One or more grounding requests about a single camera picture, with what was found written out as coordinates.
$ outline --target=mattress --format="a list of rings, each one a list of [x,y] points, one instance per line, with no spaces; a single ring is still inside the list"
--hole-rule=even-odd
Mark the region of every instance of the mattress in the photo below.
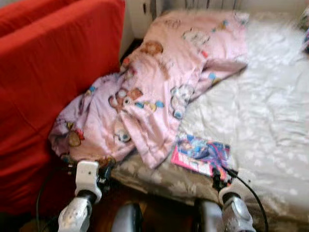
[[[309,59],[289,14],[259,13],[248,24],[249,66],[192,102],[180,131],[231,145],[230,165],[252,173],[271,231],[309,231]],[[113,177],[125,185],[192,203],[218,202],[212,180],[170,163],[145,166],[137,151]],[[257,203],[247,201],[257,227]]]

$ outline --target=floral pattern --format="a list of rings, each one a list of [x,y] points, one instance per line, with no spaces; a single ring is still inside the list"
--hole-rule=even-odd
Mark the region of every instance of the floral pattern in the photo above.
[[[180,130],[231,145],[230,166],[256,176],[252,187],[267,211],[270,231],[309,231],[309,61],[299,50],[304,32],[288,14],[254,15],[248,23],[249,63],[240,76],[189,104]],[[143,164],[137,151],[112,174],[138,190],[187,203],[218,202],[212,180],[170,163]],[[256,228],[263,219],[247,204]]]

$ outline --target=pillow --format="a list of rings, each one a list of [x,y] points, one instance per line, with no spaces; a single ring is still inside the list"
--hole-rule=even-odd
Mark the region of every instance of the pillow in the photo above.
[[[298,27],[303,30],[308,30],[309,27],[309,7],[305,9],[298,22]]]
[[[306,32],[303,50],[304,50],[305,52],[309,53],[309,29],[308,29],[307,32]]]

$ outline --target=wooden floor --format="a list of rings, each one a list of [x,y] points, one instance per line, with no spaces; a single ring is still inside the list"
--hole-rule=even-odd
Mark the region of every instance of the wooden floor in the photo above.
[[[126,203],[139,203],[143,232],[190,232],[193,207],[165,198],[143,194],[117,184],[93,208],[90,232],[109,232],[117,210]]]

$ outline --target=colorful magazine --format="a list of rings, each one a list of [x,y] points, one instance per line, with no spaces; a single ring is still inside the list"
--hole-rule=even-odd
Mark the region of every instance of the colorful magazine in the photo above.
[[[227,144],[180,133],[171,162],[208,176],[212,176],[212,170],[216,168],[221,179],[226,180],[222,166],[227,167],[229,153],[230,146]]]

